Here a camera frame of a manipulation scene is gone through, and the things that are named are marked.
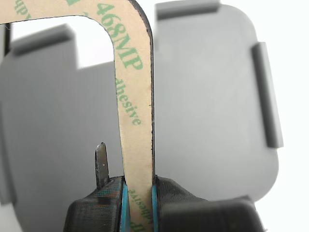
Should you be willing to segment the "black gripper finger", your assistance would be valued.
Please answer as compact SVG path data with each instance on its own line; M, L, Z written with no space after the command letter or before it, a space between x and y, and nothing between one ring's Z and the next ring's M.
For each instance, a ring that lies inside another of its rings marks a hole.
M249 197L208 201L175 181L156 176L152 187L156 232L263 232Z
M109 177L106 145L95 150L96 189L68 208L65 232L131 231L128 188L123 176Z

